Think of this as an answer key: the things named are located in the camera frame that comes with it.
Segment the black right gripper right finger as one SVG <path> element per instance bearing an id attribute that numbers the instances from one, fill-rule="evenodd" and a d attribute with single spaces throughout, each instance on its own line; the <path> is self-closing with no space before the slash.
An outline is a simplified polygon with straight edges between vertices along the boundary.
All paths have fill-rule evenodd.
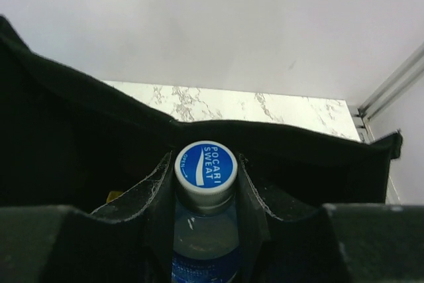
<path id="1" fill-rule="evenodd" d="M 422 282 L 423 208 L 307 205 L 238 156 L 240 282 Z"/>

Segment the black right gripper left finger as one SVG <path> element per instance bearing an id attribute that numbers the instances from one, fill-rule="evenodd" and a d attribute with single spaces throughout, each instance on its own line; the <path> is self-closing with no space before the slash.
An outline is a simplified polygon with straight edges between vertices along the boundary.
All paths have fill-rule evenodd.
<path id="1" fill-rule="evenodd" d="M 68 205 L 1 209 L 2 282 L 169 282 L 175 195 L 167 153 L 92 213 Z"/>

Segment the green glass Perrier bottle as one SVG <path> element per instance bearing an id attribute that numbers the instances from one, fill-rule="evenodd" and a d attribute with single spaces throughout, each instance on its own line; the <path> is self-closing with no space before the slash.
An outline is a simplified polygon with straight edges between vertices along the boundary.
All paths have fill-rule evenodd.
<path id="1" fill-rule="evenodd" d="M 123 194 L 122 191 L 110 191 L 108 193 L 108 196 L 107 196 L 107 199 L 106 199 L 106 203 L 110 203 L 111 201 L 117 199 L 122 194 Z"/>

